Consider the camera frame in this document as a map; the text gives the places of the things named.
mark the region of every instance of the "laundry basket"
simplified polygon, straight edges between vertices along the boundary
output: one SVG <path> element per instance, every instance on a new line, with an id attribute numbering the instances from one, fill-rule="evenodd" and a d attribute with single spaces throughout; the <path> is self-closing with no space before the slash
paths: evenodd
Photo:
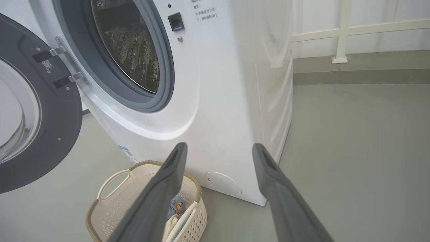
<path id="1" fill-rule="evenodd" d="M 155 176 L 161 165 L 162 163 L 157 161 L 140 162 L 130 169 L 115 173 L 104 182 L 98 192 L 97 199 L 89 208 L 85 219 L 88 232 L 95 242 L 107 242 L 109 236 L 115 230 L 127 210 L 151 178 Z M 109 195 L 102 197 L 106 186 L 122 174 L 127 174 L 125 180 Z M 181 196 L 185 200 L 187 207 L 194 202 L 197 205 L 190 213 L 190 217 L 186 220 L 185 225 L 178 235 L 174 240 L 170 240 L 171 242 L 197 242 L 200 240 L 207 222 L 206 208 L 201 194 L 202 190 L 199 181 L 192 175 L 184 173 L 178 196 Z"/>

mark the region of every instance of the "white washing machine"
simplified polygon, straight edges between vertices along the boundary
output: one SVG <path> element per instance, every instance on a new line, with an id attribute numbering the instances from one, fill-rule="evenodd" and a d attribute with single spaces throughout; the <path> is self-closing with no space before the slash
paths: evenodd
<path id="1" fill-rule="evenodd" d="M 251 149 L 279 162 L 289 130 L 291 0 L 16 0 L 0 13 L 0 192 L 68 154 L 79 87 L 132 162 L 186 142 L 203 186 L 266 203 Z"/>

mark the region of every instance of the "wall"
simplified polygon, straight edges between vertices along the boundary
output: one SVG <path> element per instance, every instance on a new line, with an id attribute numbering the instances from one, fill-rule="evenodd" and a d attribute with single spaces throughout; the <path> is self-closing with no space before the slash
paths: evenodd
<path id="1" fill-rule="evenodd" d="M 345 0 L 294 0 L 294 34 L 339 27 Z M 430 17 L 429 0 L 351 0 L 349 27 Z M 295 58 L 333 56 L 337 37 L 294 43 Z M 430 49 L 430 29 L 348 36 L 346 54 Z"/>

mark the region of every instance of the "floor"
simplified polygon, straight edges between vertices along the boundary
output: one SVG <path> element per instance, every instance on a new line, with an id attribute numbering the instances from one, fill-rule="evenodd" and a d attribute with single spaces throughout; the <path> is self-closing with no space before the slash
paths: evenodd
<path id="1" fill-rule="evenodd" d="M 294 59 L 294 85 L 430 84 L 430 50 L 348 54 L 348 63 L 332 56 Z"/>
<path id="2" fill-rule="evenodd" d="M 335 241 L 426 241 L 430 85 L 294 87 L 280 167 Z M 84 219 L 101 184 L 130 162 L 91 114 L 69 156 L 0 195 L 0 240 L 90 242 Z M 200 241 L 277 241 L 270 205 L 203 188 Z"/>

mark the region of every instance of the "white railing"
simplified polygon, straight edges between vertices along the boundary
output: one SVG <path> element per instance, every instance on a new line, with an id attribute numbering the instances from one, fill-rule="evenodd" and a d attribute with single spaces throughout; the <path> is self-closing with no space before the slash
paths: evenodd
<path id="1" fill-rule="evenodd" d="M 332 59 L 332 63 L 347 63 L 348 60 L 345 56 L 347 38 L 351 35 L 359 34 L 373 34 L 392 31 L 403 31 L 413 29 L 430 28 L 430 18 L 413 19 L 407 21 L 399 21 L 399 15 L 402 8 L 403 0 L 396 1 L 396 8 L 394 12 L 394 22 L 382 22 L 370 25 L 349 26 L 351 16 L 351 0 L 341 0 L 341 17 L 339 20 L 339 27 L 328 30 L 305 32 L 303 31 L 303 0 L 298 1 L 298 34 L 292 36 L 293 42 L 300 42 L 305 40 L 317 40 L 338 37 L 338 47 L 336 55 Z"/>

